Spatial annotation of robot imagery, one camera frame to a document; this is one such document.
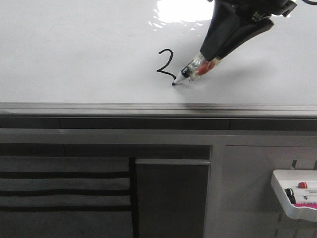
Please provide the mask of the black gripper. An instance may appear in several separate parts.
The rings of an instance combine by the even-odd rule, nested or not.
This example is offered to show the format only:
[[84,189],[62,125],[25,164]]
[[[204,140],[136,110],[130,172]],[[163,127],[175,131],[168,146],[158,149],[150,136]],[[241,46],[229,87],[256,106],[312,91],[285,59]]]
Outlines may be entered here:
[[[270,30],[274,25],[269,19],[272,15],[287,17],[296,6],[292,0],[216,0],[200,53],[207,61],[223,59],[246,41]],[[249,23],[240,26],[240,19]]]

